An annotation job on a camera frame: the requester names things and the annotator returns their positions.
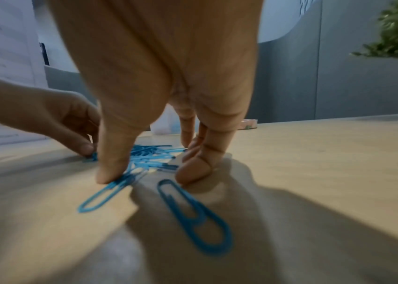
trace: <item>table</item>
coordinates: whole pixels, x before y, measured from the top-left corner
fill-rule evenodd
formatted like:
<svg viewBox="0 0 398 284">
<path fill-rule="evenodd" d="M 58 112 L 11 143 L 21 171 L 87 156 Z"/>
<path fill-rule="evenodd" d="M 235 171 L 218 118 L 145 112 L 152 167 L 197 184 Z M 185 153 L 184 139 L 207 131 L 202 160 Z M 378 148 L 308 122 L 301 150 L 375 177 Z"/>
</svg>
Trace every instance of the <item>table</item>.
<svg viewBox="0 0 398 284">
<path fill-rule="evenodd" d="M 0 147 L 0 284 L 398 283 L 398 116 L 238 131 L 187 187 L 232 228 L 221 257 L 198 251 L 161 200 L 169 173 L 77 213 L 102 188 L 95 168 L 54 141 Z M 198 234 L 219 238 L 212 223 Z"/>
</svg>

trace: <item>human hand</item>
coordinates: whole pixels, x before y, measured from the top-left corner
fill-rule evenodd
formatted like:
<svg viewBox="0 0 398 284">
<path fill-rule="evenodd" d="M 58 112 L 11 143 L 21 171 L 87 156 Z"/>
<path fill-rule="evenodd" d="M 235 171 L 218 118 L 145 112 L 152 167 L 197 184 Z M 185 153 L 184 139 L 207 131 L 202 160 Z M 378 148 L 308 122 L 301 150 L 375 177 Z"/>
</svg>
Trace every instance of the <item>human hand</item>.
<svg viewBox="0 0 398 284">
<path fill-rule="evenodd" d="M 0 124 L 43 134 L 89 156 L 95 151 L 99 123 L 96 107 L 78 93 L 0 80 Z"/>
<path fill-rule="evenodd" d="M 222 159 L 253 91 L 262 0 L 51 0 L 73 60 L 101 102 L 100 169 L 127 168 L 136 137 L 171 104 L 189 183 Z M 201 121 L 194 136 L 194 119 Z"/>
</svg>

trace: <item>cubicle wall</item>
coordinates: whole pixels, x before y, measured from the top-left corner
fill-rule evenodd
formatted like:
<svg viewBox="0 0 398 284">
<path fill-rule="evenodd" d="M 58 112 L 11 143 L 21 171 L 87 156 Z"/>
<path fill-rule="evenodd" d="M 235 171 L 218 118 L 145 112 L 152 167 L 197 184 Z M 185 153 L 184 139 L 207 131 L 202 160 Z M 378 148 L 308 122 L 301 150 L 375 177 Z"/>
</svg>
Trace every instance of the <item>cubicle wall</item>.
<svg viewBox="0 0 398 284">
<path fill-rule="evenodd" d="M 260 44 L 248 118 L 281 122 L 398 114 L 398 60 L 350 52 L 378 39 L 389 0 L 320 0 L 286 36 Z"/>
</svg>

